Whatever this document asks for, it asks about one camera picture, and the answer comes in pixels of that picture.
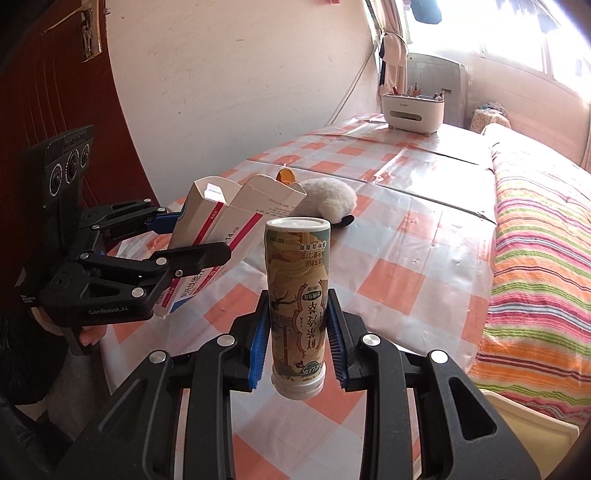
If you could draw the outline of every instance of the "checkered tablecloth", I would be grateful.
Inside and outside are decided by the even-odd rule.
[[[343,309],[383,338],[421,354],[443,349],[468,368],[492,285],[495,183],[483,139],[447,125],[431,137],[389,130],[367,115],[256,155],[225,176],[240,183],[255,173],[274,177],[282,166],[297,180],[336,176],[358,194],[354,223],[331,233],[330,286]],[[145,258],[168,239],[146,233],[118,254]],[[253,311],[267,287],[263,253],[261,242],[166,319],[110,327],[101,345],[111,388],[152,350],[195,350]],[[271,384],[270,359],[269,350],[254,393],[232,393],[238,479],[359,478],[365,395],[339,388],[326,355],[324,390],[288,400]],[[415,421],[412,432],[416,455]]]

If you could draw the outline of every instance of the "white canister lid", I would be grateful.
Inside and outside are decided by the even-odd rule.
[[[288,380],[277,373],[275,365],[273,365],[273,372],[271,374],[271,381],[275,385],[275,389],[285,398],[291,400],[305,400],[318,395],[322,387],[324,387],[324,378],[326,376],[326,365],[322,362],[320,368],[320,375],[311,380],[304,380],[302,382],[294,382]]]
[[[321,232],[330,229],[330,222],[322,218],[286,217],[267,222],[267,230],[276,232]]]

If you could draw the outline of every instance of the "door handle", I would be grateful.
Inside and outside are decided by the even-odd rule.
[[[95,58],[103,51],[103,47],[100,44],[99,1],[100,0],[82,0],[82,4],[76,10],[66,15],[59,22],[50,26],[45,30],[45,33],[53,30],[58,25],[64,23],[68,18],[79,13],[82,20],[82,23],[80,24],[80,35],[82,36],[83,61]]]

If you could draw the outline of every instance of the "bed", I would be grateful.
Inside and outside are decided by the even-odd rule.
[[[444,349],[468,370],[492,285],[495,178],[485,139],[448,125],[431,137],[389,130],[383,117],[364,115],[255,155],[224,176],[240,183],[284,166],[298,180],[336,176],[358,194],[355,222],[332,232],[330,285],[343,309],[412,351]],[[145,258],[168,240],[147,233],[118,255]],[[110,327],[101,347],[111,389],[152,350],[195,350],[253,311],[266,288],[262,253],[260,244],[164,320]],[[270,361],[253,394],[232,394],[238,478],[358,478],[365,396],[342,391],[330,355],[325,360],[324,389],[310,400],[281,397]],[[414,421],[415,458],[417,431]],[[177,462],[182,456],[177,449]]]
[[[500,125],[495,276],[478,386],[585,425],[591,413],[591,175]]]

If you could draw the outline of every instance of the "wall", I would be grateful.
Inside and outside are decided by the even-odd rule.
[[[312,129],[372,51],[363,0],[107,0],[113,76],[160,202]],[[339,118],[376,111],[370,60]]]
[[[499,102],[514,130],[580,165],[589,135],[590,112],[589,103],[574,92],[540,72],[508,61],[452,50],[420,53],[436,54],[466,66],[467,126],[475,108]]]

